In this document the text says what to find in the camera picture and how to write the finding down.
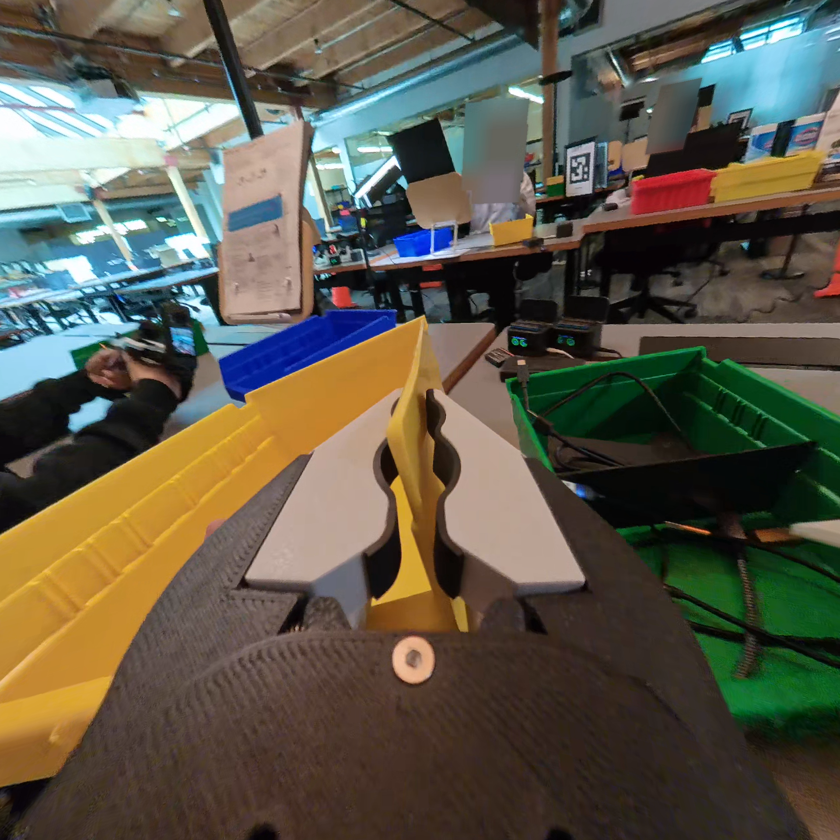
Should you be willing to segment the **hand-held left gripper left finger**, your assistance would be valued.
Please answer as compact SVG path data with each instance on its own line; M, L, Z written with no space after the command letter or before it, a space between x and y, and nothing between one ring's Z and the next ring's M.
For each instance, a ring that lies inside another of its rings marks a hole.
M386 429L402 390L341 428L304 458L288 498L245 573L254 590L332 598L352 628L401 568L397 469Z

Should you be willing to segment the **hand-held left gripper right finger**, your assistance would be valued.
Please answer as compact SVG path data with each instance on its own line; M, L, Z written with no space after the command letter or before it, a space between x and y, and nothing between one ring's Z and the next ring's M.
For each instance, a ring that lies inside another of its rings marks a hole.
M443 391L425 393L436 583L477 629L497 602L582 592L583 572L528 461Z

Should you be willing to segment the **green plastic bin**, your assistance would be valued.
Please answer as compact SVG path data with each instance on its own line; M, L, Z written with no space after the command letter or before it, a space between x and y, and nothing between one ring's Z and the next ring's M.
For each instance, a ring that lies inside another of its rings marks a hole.
M816 452L773 508L742 519L750 530L838 519L838 416L739 364L713 362L702 348L538 373L528 383L531 416L519 383L508 380L507 390L522 453L568 483L575 474L554 471L549 437L644 443L672 433L706 455L813 441ZM663 524L614 528L663 587L673 585L774 634L817 643L820 653L838 658L837 548L803 539L787 548L741 541L721 535L717 518L683 524L715 536ZM838 670L753 637L744 643L699 633L689 622L738 636L742 631L673 602L738 723L798 737L838 728Z

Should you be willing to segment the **yellow plastic bin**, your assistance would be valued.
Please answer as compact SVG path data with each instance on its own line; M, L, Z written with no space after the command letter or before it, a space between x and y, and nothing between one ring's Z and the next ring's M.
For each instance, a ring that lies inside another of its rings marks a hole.
M534 219L530 214L507 222L489 223L492 245L494 248L502 248L529 241L533 228Z
M710 200L726 203L809 190L825 158L824 151L809 150L791 156L765 156L747 163L731 163L718 170L712 179Z
M420 318L263 386L2 535L1 783L55 775L205 538L407 382Z

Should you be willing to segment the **black bin divider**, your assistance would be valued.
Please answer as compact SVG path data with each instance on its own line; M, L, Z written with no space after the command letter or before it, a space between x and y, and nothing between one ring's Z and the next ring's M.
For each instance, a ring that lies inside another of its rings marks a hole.
M615 528L770 511L817 450L806 441L578 473L584 499Z

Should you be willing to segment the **flat black device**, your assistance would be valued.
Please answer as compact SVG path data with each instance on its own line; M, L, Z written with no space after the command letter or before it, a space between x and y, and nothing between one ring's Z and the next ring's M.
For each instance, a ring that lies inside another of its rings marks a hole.
M556 354L548 354L538 357L512 356L506 359L499 368L499 378L501 382L515 380L518 377L518 370L522 367L527 367L529 374L535 375L543 372L575 368L587 364L587 360L567 358Z

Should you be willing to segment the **blue plastic bin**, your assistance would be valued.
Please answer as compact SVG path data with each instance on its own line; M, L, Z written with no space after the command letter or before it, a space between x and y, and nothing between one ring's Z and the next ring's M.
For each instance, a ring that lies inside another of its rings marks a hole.
M393 245L400 259L414 259L442 253L450 249L454 230L452 227L421 228L414 233L394 237Z
M242 403L252 391L394 329L396 316L389 309L334 309L290 325L223 357L225 390Z

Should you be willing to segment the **brown cardboard panel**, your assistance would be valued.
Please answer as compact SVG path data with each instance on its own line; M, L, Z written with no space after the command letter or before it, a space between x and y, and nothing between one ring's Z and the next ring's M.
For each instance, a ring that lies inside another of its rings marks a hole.
M319 231L303 206L312 126L297 120L224 153L220 310L228 324L312 315Z

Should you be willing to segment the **wooden background table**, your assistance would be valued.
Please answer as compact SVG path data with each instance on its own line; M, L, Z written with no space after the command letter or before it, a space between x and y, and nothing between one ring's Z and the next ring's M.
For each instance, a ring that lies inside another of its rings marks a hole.
M610 203L582 220L583 238L603 235L601 251L602 297L611 294L613 274L604 269L604 248L611 233L632 231L635 234L666 236L685 249L717 246L730 242L824 234L838 230L839 212L809 213L814 205L837 203L838 185L809 191L788 192L760 196L744 201L707 203L662 213L633 215L625 205L612 208Z
M548 270L555 253L580 247L583 235L578 227L562 223L560 228L569 236L534 238L496 247L489 233L468 235L460 239L456 247L414 258L401 258L392 245L373 259L362 257L345 265L332 266L323 256L316 258L314 271L316 275L328 275L330 279L317 280L316 286L333 290L341 287L366 289L372 294L375 309L394 310L396 322L404 323L406 304L402 287L408 289L413 317L424 316L420 285L426 280L424 272L435 270L434 280L440 280L446 287L451 322L472 320L470 295L485 293L489 311L479 318L492 318L499 333L517 317L515 269L520 269L522 277L529 276L531 270Z

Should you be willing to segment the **black office chair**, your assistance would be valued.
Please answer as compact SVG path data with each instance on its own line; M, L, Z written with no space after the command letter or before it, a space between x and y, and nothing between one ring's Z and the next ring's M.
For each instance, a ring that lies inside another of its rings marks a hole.
M610 306L608 323L629 323L652 312L672 323L684 323L677 311L687 319L697 315L697 305L682 299L657 296L650 290L653 277L661 276L676 266L684 255L684 244L673 243L666 236L635 234L632 231L611 233L604 248L603 268L614 275L629 275L631 296Z

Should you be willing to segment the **tan board with black panel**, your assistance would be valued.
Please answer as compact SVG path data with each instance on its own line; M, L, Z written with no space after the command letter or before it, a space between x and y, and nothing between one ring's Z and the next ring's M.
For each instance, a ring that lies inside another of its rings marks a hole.
M406 197L421 228L468 224L471 205L438 119L421 122L390 138L407 183Z

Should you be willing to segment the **LED lamp bar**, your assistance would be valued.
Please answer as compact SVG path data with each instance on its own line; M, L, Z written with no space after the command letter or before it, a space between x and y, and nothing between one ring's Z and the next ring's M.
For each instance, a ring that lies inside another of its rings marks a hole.
M377 201L401 176L398 160L392 154L357 187L353 193L353 200L357 203L368 199Z

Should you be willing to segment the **small tag sign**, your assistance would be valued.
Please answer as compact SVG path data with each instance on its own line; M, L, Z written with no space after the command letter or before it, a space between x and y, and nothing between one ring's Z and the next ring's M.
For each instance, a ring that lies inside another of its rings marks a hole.
M564 186L567 197L590 196L594 192L595 138L566 146L564 158Z

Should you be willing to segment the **red plastic bin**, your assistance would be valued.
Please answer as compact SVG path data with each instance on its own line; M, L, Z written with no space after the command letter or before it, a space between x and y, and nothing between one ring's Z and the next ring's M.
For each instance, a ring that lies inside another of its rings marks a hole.
M695 169L637 178L633 181L631 213L656 214L705 205L716 175L713 170Z

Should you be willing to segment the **black pole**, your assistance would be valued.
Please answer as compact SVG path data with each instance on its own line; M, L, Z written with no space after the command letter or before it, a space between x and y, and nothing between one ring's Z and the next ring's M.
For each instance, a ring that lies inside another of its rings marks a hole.
M252 99L245 68L222 1L203 1L205 15L217 43L228 85L250 140L264 136L256 104Z

